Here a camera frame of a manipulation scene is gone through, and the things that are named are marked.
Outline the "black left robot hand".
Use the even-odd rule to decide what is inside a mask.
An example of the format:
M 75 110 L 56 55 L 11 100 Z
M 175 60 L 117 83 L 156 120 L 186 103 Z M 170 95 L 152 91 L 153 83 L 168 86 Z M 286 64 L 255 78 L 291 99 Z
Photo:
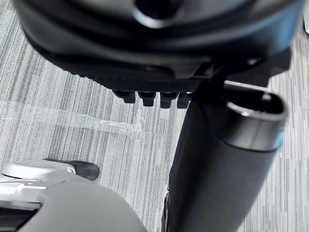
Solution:
M 186 110 L 162 230 L 234 232 L 283 142 L 264 91 L 290 67 L 302 0 L 15 0 L 30 44 L 126 103 Z

